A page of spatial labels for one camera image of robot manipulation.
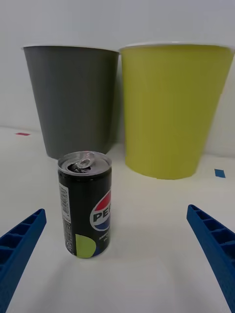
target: white wall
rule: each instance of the white wall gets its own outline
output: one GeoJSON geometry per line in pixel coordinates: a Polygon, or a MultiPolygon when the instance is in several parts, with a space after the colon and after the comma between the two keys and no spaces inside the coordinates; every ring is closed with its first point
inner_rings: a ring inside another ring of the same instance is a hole
{"type": "MultiPolygon", "coordinates": [[[[117,49],[133,42],[171,40],[235,45],[235,0],[2,0],[0,29],[0,125],[39,130],[22,45],[117,49]]],[[[235,156],[234,117],[235,66],[207,152],[235,156]]]]}

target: black can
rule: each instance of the black can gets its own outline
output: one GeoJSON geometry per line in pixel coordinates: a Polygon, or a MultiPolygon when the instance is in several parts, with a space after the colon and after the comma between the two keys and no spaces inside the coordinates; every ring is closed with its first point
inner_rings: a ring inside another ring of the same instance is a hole
{"type": "Polygon", "coordinates": [[[98,152],[74,152],[58,161],[68,251],[80,258],[102,253],[110,241],[111,160],[98,152]]]}

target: pepsi logo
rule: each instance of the pepsi logo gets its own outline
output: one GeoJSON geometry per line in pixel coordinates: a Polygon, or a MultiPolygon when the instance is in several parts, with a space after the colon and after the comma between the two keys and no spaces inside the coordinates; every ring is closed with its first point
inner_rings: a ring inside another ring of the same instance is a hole
{"type": "Polygon", "coordinates": [[[109,228],[111,208],[111,190],[97,203],[90,215],[91,226],[98,231],[109,228]]]}

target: blue tape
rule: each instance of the blue tape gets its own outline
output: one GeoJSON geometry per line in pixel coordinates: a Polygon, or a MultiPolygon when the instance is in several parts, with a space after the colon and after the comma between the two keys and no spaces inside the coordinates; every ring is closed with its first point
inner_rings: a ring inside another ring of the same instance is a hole
{"type": "Polygon", "coordinates": [[[225,174],[224,174],[224,170],[216,170],[216,169],[214,169],[214,172],[215,172],[215,176],[221,177],[221,178],[226,178],[225,174]]]}

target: cup rim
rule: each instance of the cup rim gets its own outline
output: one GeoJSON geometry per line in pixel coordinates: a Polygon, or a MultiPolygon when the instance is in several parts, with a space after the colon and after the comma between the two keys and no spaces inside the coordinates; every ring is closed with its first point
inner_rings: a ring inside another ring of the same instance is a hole
{"type": "Polygon", "coordinates": [[[29,48],[29,47],[75,47],[75,48],[106,50],[106,51],[112,51],[112,52],[119,53],[118,50],[114,50],[114,49],[107,49],[107,48],[93,47],[93,46],[86,46],[86,45],[56,45],[56,44],[52,44],[52,45],[45,44],[44,45],[44,44],[39,44],[39,45],[23,45],[21,49],[24,50],[24,48],[29,48]]]}
{"type": "Polygon", "coordinates": [[[166,41],[166,42],[145,42],[145,43],[135,43],[129,44],[119,49],[119,51],[123,51],[127,48],[136,48],[136,47],[150,47],[150,46],[161,46],[161,45],[211,45],[211,46],[219,46],[223,48],[228,48],[235,52],[235,46],[233,45],[223,45],[223,44],[215,44],[215,43],[204,43],[204,42],[183,42],[183,41],[166,41]]]}

